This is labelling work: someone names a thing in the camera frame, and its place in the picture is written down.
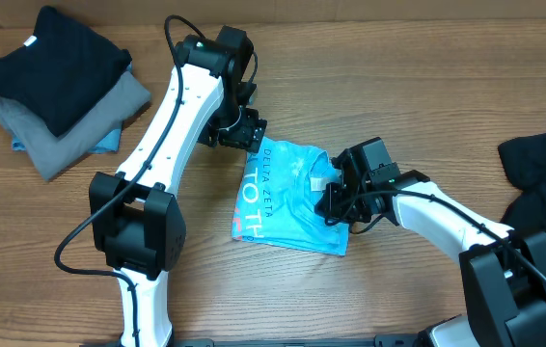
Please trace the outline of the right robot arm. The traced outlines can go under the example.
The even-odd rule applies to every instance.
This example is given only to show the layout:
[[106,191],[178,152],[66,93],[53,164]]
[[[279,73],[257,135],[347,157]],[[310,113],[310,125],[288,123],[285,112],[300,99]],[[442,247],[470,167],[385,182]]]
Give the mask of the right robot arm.
[[326,225],[382,219],[419,234],[461,272],[466,312],[412,337],[415,346],[546,346],[546,233],[516,230],[448,197],[428,176],[402,173],[380,138],[332,158],[339,179],[315,211]]

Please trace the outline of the light blue printed t-shirt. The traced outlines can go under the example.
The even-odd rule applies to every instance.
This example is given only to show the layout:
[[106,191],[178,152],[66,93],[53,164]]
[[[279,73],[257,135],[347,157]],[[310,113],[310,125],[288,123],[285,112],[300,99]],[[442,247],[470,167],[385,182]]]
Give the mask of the light blue printed t-shirt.
[[247,156],[232,218],[232,238],[346,255],[348,225],[327,226],[315,213],[326,185],[338,182],[326,150],[265,137]]

